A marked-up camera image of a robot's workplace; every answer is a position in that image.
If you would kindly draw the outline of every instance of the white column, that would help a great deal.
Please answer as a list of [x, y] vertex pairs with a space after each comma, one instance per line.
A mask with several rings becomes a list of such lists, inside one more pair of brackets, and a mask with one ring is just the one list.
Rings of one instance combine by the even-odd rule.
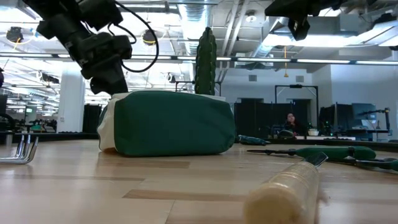
[[64, 62], [61, 79], [57, 132], [81, 132], [85, 105], [85, 82], [75, 62]]

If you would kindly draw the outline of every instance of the green fabric pouch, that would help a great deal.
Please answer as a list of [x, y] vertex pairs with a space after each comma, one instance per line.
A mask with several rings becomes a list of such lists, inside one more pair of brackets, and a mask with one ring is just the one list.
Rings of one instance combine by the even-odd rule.
[[[100, 141], [110, 141], [113, 134], [114, 147], [127, 156], [211, 155], [234, 143], [234, 117], [224, 101], [154, 90], [135, 91], [111, 103], [101, 115]], [[102, 150], [111, 146], [102, 145]]]

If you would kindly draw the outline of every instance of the green cactus plant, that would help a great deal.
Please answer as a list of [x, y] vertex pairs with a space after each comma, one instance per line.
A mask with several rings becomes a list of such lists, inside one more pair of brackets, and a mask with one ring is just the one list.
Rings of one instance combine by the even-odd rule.
[[210, 27], [206, 27], [199, 39], [196, 57], [195, 93], [215, 94], [216, 58], [217, 58], [216, 37]]

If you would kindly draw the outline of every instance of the person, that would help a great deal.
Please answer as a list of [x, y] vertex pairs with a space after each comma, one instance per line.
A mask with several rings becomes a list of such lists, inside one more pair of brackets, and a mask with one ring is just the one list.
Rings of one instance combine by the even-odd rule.
[[286, 116], [285, 129], [294, 133], [295, 136], [304, 136], [307, 132], [305, 126], [302, 126], [295, 118], [293, 113]]

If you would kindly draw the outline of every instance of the wooden surface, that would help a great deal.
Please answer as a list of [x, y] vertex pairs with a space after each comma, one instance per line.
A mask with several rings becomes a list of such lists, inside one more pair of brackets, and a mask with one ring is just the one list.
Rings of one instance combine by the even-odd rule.
[[[125, 158], [99, 152], [98, 141], [42, 142], [29, 165], [0, 166], [1, 223], [243, 223], [245, 195], [300, 160], [245, 153], [254, 148], [264, 149], [237, 144], [217, 156]], [[398, 173], [332, 163], [320, 172], [328, 199], [321, 224], [398, 223]]]

